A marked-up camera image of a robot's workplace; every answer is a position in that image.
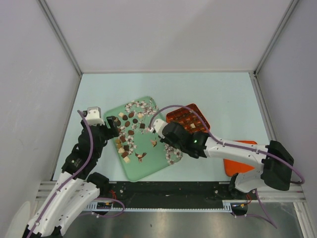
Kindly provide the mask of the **orange box lid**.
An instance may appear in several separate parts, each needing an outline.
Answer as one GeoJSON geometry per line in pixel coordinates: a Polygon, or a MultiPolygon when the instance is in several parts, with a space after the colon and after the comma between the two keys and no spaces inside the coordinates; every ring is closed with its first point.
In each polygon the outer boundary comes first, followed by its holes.
{"type": "Polygon", "coordinates": [[[254,169],[254,167],[250,165],[228,160],[228,159],[223,159],[223,163],[224,163],[225,174],[228,177],[232,177],[235,174],[239,174],[239,173],[246,173],[254,169]]]}

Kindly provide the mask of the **orange chocolate box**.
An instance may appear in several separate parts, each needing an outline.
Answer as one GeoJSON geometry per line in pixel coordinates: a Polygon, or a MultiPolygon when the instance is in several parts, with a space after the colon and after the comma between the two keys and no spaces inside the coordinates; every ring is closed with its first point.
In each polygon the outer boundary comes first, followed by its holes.
{"type": "Polygon", "coordinates": [[[210,124],[201,113],[197,105],[192,103],[187,105],[187,107],[189,107],[191,110],[179,108],[167,113],[166,122],[177,122],[181,124],[189,133],[194,133],[198,131],[207,132],[210,129],[210,124]],[[199,117],[203,120],[203,122],[206,124],[207,129],[204,127],[199,118],[194,114],[194,112],[197,113],[199,117]],[[192,123],[196,126],[195,128],[190,127],[190,124],[192,123]]]}

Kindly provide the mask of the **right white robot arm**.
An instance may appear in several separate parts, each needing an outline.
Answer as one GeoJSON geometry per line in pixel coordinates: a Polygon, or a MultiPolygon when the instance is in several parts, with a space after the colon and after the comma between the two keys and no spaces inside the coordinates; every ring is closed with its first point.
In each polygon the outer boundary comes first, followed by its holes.
{"type": "Polygon", "coordinates": [[[294,159],[278,141],[258,145],[224,140],[206,132],[190,133],[179,123],[161,119],[155,120],[154,130],[162,143],[192,158],[228,159],[251,166],[252,170],[235,173],[231,178],[228,192],[234,199],[263,186],[289,190],[294,159]]]}

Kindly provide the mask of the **green floral tray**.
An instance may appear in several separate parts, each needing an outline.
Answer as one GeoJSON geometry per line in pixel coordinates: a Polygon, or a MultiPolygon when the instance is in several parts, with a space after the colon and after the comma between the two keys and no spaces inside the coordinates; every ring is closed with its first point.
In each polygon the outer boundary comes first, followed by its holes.
{"type": "Polygon", "coordinates": [[[112,116],[119,136],[112,139],[116,153],[127,179],[137,182],[168,166],[179,162],[183,153],[159,141],[157,134],[148,126],[153,115],[159,110],[150,96],[130,101],[105,112],[104,117],[112,116]],[[130,162],[125,163],[122,154],[128,152],[130,162]]]}

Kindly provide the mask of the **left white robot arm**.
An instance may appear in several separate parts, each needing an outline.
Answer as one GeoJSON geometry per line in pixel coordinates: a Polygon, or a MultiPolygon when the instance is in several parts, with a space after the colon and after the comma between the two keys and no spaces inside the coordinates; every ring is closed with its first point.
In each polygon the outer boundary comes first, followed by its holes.
{"type": "Polygon", "coordinates": [[[107,142],[118,137],[113,117],[81,116],[82,131],[55,186],[26,225],[24,238],[61,238],[89,203],[109,194],[109,179],[92,172],[107,142]]]}

